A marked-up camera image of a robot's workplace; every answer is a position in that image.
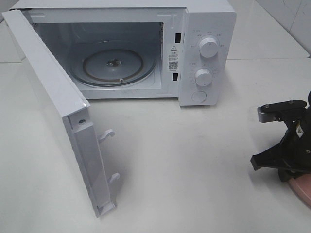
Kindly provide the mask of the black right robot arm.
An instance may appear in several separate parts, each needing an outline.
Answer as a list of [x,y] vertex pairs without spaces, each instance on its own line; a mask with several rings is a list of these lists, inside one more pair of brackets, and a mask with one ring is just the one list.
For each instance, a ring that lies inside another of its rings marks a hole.
[[284,122],[287,130],[279,143],[251,157],[253,169],[277,169],[282,182],[310,174],[311,96],[308,95],[308,102],[289,100],[265,104],[258,107],[257,112],[261,123]]

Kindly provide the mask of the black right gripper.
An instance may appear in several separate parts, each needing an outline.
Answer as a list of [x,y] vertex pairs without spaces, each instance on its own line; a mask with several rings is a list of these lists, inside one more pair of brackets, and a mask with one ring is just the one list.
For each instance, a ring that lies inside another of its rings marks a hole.
[[288,123],[278,144],[253,155],[250,160],[254,170],[262,167],[277,169],[282,182],[311,172],[311,117]]

